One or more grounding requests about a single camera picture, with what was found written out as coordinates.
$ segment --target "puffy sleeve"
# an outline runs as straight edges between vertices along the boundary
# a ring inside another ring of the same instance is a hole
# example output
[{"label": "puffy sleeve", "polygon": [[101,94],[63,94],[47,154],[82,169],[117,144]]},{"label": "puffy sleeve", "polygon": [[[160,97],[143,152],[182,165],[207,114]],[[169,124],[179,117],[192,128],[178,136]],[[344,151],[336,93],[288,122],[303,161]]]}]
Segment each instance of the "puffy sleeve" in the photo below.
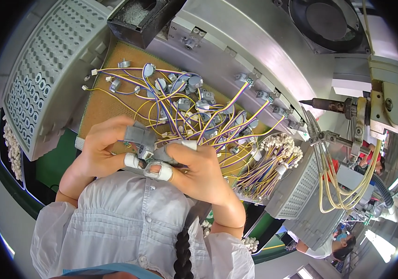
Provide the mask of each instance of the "puffy sleeve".
[{"label": "puffy sleeve", "polygon": [[255,264],[247,247],[229,233],[210,233],[204,238],[215,279],[253,279]]},{"label": "puffy sleeve", "polygon": [[68,202],[53,202],[41,209],[34,226],[30,254],[33,266],[42,278],[57,264],[62,242],[75,207]]}]

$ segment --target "worker in red shirt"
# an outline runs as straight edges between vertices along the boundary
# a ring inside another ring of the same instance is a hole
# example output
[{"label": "worker in red shirt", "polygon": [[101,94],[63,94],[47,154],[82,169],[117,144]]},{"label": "worker in red shirt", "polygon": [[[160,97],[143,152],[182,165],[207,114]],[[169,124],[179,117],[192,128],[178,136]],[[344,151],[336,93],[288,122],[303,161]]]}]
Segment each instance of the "worker in red shirt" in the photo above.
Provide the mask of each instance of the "worker in red shirt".
[{"label": "worker in red shirt", "polygon": [[[368,156],[366,156],[363,153],[360,153],[359,158],[361,158],[359,166],[365,167],[366,165],[371,163],[371,159],[373,158],[373,152],[374,149],[376,148],[374,144],[368,143],[366,141],[363,141],[362,144],[364,147],[367,147],[371,150]],[[385,171],[385,159],[379,154],[377,157],[376,165],[375,165],[375,170],[378,175],[381,174],[381,172]]]}]

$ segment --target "bundle of wires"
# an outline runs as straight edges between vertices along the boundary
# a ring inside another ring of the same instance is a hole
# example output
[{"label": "bundle of wires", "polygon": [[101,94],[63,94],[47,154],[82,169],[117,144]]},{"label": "bundle of wires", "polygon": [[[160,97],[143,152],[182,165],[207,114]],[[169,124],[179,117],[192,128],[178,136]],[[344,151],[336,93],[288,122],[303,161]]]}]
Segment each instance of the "bundle of wires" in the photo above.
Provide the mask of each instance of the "bundle of wires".
[{"label": "bundle of wires", "polygon": [[297,167],[303,157],[300,147],[283,133],[266,137],[260,144],[264,155],[237,178],[235,188],[241,195],[260,203],[268,199],[284,172]]},{"label": "bundle of wires", "polygon": [[[184,90],[188,78],[192,76],[200,77],[199,75],[195,73],[154,68],[155,74],[158,73],[160,76],[165,77],[165,81],[168,83],[171,81],[165,74],[174,74],[177,78],[172,81],[166,90],[158,90],[157,88],[162,88],[159,81],[155,80],[153,81],[154,83],[152,83],[150,79],[145,76],[145,70],[150,66],[154,67],[154,65],[147,63],[142,68],[105,68],[92,71],[93,75],[96,75],[97,73],[106,75],[107,80],[111,82],[114,79],[120,79],[121,82],[136,85],[133,92],[126,93],[117,90],[109,92],[101,88],[88,89],[86,86],[84,86],[83,89],[103,91],[115,98],[123,106],[130,109],[134,113],[134,119],[140,120],[137,118],[139,117],[147,120],[149,125],[146,127],[153,129],[154,132],[159,135],[159,139],[156,142],[156,148],[160,148],[173,140],[196,140],[198,145],[208,144],[213,146],[216,149],[218,157],[219,155],[224,154],[224,158],[220,161],[222,169],[238,163],[244,163],[240,167],[242,168],[247,165],[251,153],[245,152],[244,155],[241,155],[241,151],[251,148],[252,146],[257,146],[256,144],[253,145],[253,143],[256,143],[257,137],[268,135],[274,130],[280,121],[284,119],[284,117],[281,118],[276,125],[264,133],[242,135],[241,132],[256,120],[256,117],[264,108],[270,105],[270,102],[266,101],[249,119],[246,119],[246,113],[244,111],[235,111],[235,102],[242,95],[244,90],[251,86],[250,82],[245,82],[235,96],[225,105],[208,103],[205,107],[198,107],[194,106],[194,104],[198,100],[201,100],[202,88],[197,88],[196,94],[187,94],[181,91]],[[146,96],[142,96],[140,94],[140,92],[144,91],[147,92]],[[135,110],[123,102],[118,97],[120,95],[135,95],[138,98],[144,99],[145,102]],[[192,106],[186,111],[181,110],[178,105],[179,99],[190,100]],[[146,116],[141,114],[139,111],[147,103],[152,103],[152,105],[149,109],[148,115]],[[157,109],[157,115],[159,116],[157,119],[151,118],[151,112],[154,107]],[[160,133],[157,130],[158,127],[166,127],[167,125],[169,125],[169,132]],[[227,152],[230,146],[237,146],[239,152]]]},{"label": "bundle of wires", "polygon": [[[304,115],[306,118],[306,123],[308,123],[308,132],[310,136],[318,135],[321,130],[320,127],[315,120],[314,116],[311,112],[304,109]],[[377,140],[376,146],[381,146],[381,141]],[[356,206],[356,204],[360,201],[360,198],[364,195],[365,191],[368,188],[369,182],[371,181],[371,177],[374,174],[374,165],[370,164],[368,169],[363,176],[362,181],[359,185],[353,189],[352,191],[345,191],[341,187],[339,187],[337,182],[337,176],[333,175],[336,173],[334,164],[332,163],[331,154],[328,151],[328,147],[326,143],[318,143],[313,146],[315,159],[317,161],[317,167],[319,172],[319,208],[321,213],[328,213],[334,209],[344,209],[350,210]],[[379,155],[380,148],[376,148],[373,152],[373,157],[371,162],[377,161],[377,157]],[[326,193],[326,196],[329,199],[331,207],[329,209],[323,208],[323,192]],[[335,192],[336,200],[332,197],[332,193]]]}]

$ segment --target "brown mat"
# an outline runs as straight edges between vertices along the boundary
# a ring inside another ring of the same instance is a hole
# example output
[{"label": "brown mat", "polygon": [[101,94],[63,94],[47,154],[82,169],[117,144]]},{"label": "brown mat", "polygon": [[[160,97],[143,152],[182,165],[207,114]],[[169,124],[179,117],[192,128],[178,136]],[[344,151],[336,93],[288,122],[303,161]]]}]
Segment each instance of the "brown mat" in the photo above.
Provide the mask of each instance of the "brown mat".
[{"label": "brown mat", "polygon": [[[119,62],[123,61],[123,58],[126,60],[131,60],[131,67],[143,67],[146,63],[152,63],[156,65],[158,69],[165,69],[165,70],[174,70],[174,71],[181,71],[178,68],[175,68],[174,66],[168,64],[167,62],[144,52],[141,49],[134,48],[130,45],[127,45],[122,42],[115,42],[115,46],[111,46],[113,48],[112,51],[110,51],[109,57],[107,58],[105,64],[103,65],[103,68],[116,68],[117,64]],[[116,75],[121,75],[125,74],[121,70],[109,70],[108,72],[114,73]],[[130,71],[129,72],[131,75],[135,75],[137,77],[141,76],[141,72],[138,71]],[[101,88],[103,90],[109,91],[109,86],[110,82],[106,81],[106,77],[108,75],[99,73],[98,77],[96,78],[96,83],[94,88]],[[154,84],[154,80],[157,78],[162,78],[162,74],[157,72],[155,75],[153,75],[150,80],[152,84]],[[214,93],[215,99],[217,103],[225,104],[229,101],[229,98],[225,97],[222,93],[217,92],[210,86],[204,85],[203,86],[207,91],[211,91]],[[135,85],[122,81],[121,85],[119,87],[119,91],[121,92],[133,92],[135,88]],[[103,121],[106,121],[109,118],[112,118],[114,116],[118,116],[121,114],[126,114],[132,118],[134,118],[135,113],[132,112],[130,109],[126,108],[123,106],[120,102],[118,102],[115,98],[109,96],[107,93],[101,91],[101,90],[93,90],[90,91],[90,98],[89,102],[87,104],[87,107],[85,109],[83,119],[81,122],[80,130],[78,133],[78,137],[81,137],[85,139],[87,133],[90,131],[90,128],[97,124],[101,123]],[[125,104],[133,108],[134,110],[137,110],[140,108],[140,106],[146,102],[146,100],[141,99],[135,95],[120,95],[120,94],[114,94],[116,95],[120,100],[122,100]],[[153,105],[154,102],[148,102],[146,105],[144,105],[140,110],[139,113],[143,116],[147,116],[149,113],[149,109]],[[236,110],[239,111],[241,110],[241,107],[236,106]],[[154,106],[154,108],[151,110],[151,118],[152,119],[157,119],[157,108]],[[141,117],[137,116],[135,118],[137,121],[141,122],[144,125],[149,125],[148,120],[144,120]],[[261,133],[265,131],[267,127],[263,125],[262,123],[259,123],[259,125],[256,127],[254,130],[255,133]],[[161,125],[157,127],[157,131],[159,133],[164,133],[169,131],[169,125]],[[251,148],[247,148],[246,150],[240,152],[238,156],[243,156],[249,152]],[[114,148],[112,149],[113,153],[119,154],[119,153],[124,153],[124,152],[135,152],[133,148],[127,148],[124,146],[123,143],[121,142],[116,142],[114,145]],[[224,158],[224,155],[219,157],[219,160],[221,161]],[[235,159],[230,159],[226,163],[231,163]],[[243,162],[238,162],[234,166],[227,167],[222,170],[222,173],[227,173],[231,172],[227,175],[237,175],[239,173],[239,169],[241,166],[243,166]]]}]

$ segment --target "white blouse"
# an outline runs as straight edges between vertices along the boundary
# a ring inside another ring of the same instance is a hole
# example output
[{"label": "white blouse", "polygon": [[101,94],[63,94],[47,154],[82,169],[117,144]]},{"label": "white blouse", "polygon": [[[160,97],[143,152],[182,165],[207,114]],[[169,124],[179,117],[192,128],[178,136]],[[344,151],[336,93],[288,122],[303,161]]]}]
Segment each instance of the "white blouse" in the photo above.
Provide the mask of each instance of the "white blouse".
[{"label": "white blouse", "polygon": [[[123,262],[174,277],[174,244],[192,201],[171,183],[129,171],[91,182],[78,199],[44,207],[36,220],[31,258],[42,278],[71,270]],[[224,232],[203,237],[191,225],[191,271],[195,278],[254,278],[254,263],[241,240]]]}]

